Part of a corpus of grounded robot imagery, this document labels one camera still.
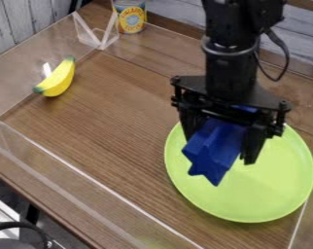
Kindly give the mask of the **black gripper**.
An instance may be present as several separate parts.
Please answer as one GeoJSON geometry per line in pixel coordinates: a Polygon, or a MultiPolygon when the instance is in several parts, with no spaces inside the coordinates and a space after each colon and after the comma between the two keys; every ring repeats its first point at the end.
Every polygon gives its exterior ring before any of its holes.
{"type": "Polygon", "coordinates": [[[240,159],[244,165],[255,164],[265,139],[283,135],[289,104],[259,84],[243,91],[206,91],[205,76],[174,76],[169,84],[185,140],[209,118],[245,125],[240,159]]]}

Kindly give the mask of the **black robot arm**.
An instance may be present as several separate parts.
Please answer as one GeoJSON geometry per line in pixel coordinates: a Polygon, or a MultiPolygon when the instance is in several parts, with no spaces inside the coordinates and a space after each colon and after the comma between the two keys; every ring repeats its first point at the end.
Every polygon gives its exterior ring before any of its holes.
{"type": "Polygon", "coordinates": [[[260,36],[285,50],[271,27],[283,20],[285,0],[200,0],[205,31],[200,39],[204,74],[170,78],[170,105],[184,135],[214,118],[245,128],[239,155],[253,164],[268,138],[284,132],[289,104],[257,83],[260,36]]]}

